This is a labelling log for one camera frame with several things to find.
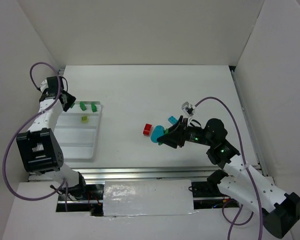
blue block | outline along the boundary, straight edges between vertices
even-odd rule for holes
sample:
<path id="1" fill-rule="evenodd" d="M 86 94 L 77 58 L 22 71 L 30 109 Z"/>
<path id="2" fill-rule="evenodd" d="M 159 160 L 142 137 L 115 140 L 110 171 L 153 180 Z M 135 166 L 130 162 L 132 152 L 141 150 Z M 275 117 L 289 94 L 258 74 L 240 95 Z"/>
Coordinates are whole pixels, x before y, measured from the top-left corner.
<path id="1" fill-rule="evenodd" d="M 169 123 L 171 123 L 172 125 L 176 124 L 178 122 L 178 120 L 174 117 L 171 116 L 168 118 Z"/>
<path id="2" fill-rule="evenodd" d="M 157 139 L 165 134 L 165 128 L 163 126 L 156 126 L 151 134 L 151 141 L 155 144 L 158 143 Z"/>

red block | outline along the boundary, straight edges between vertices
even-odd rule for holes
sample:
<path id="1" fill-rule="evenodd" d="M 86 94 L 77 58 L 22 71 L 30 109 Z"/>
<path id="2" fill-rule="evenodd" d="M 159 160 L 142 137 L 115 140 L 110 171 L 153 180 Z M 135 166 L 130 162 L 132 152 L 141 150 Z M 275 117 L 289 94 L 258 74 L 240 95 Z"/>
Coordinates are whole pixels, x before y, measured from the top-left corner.
<path id="1" fill-rule="evenodd" d="M 151 128 L 152 125 L 147 123 L 143 129 L 143 135 L 150 136 Z"/>

gray wall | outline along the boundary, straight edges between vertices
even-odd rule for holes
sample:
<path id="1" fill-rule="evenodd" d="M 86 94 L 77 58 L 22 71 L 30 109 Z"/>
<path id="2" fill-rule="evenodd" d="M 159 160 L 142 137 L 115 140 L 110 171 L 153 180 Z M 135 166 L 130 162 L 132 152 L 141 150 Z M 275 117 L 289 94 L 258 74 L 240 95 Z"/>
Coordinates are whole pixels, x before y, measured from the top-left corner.
<path id="1" fill-rule="evenodd" d="M 14 200 L 3 182 L 3 155 L 16 129 L 38 111 L 40 94 L 29 78 L 29 68 L 38 61 L 53 62 L 18 3 L 0 0 L 0 239 Z M 50 74 L 47 68 L 38 67 L 34 77 L 40 83 Z M 15 190 L 26 180 L 15 144 L 8 157 L 7 175 Z"/>
<path id="2" fill-rule="evenodd" d="M 236 65 L 264 0 L 18 0 L 61 65 Z"/>
<path id="3" fill-rule="evenodd" d="M 266 0 L 235 70 L 260 153 L 279 187 L 300 195 L 300 6 Z M 300 221 L 292 229 L 300 240 Z"/>

green object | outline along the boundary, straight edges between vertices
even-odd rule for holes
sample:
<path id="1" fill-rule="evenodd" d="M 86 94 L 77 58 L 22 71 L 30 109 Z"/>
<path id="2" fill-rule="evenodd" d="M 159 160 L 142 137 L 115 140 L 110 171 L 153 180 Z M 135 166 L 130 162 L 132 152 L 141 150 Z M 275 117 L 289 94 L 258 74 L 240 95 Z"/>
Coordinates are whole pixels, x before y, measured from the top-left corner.
<path id="1" fill-rule="evenodd" d="M 92 112 L 93 113 L 95 113 L 95 112 L 97 112 L 98 110 L 97 110 L 97 106 L 92 102 L 91 103 L 91 109 L 92 109 Z"/>
<path id="2" fill-rule="evenodd" d="M 83 124 L 86 124 L 87 122 L 89 122 L 88 116 L 82 116 L 82 117 L 81 117 L 81 122 L 82 122 Z"/>
<path id="3" fill-rule="evenodd" d="M 80 108 L 81 108 L 82 111 L 87 110 L 86 105 L 82 101 L 80 102 Z"/>

white tray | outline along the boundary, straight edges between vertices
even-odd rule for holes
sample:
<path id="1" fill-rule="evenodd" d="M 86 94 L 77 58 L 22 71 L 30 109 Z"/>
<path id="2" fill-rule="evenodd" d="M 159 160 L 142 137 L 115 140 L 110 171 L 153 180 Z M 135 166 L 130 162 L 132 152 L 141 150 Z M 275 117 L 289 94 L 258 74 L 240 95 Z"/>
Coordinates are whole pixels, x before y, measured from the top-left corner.
<path id="1" fill-rule="evenodd" d="M 82 111 L 79 103 L 59 116 L 54 129 L 65 162 L 92 162 L 95 156 L 102 106 L 93 101 L 97 112 L 92 112 L 91 101 L 83 101 L 86 110 Z M 85 116 L 87 123 L 82 122 Z"/>

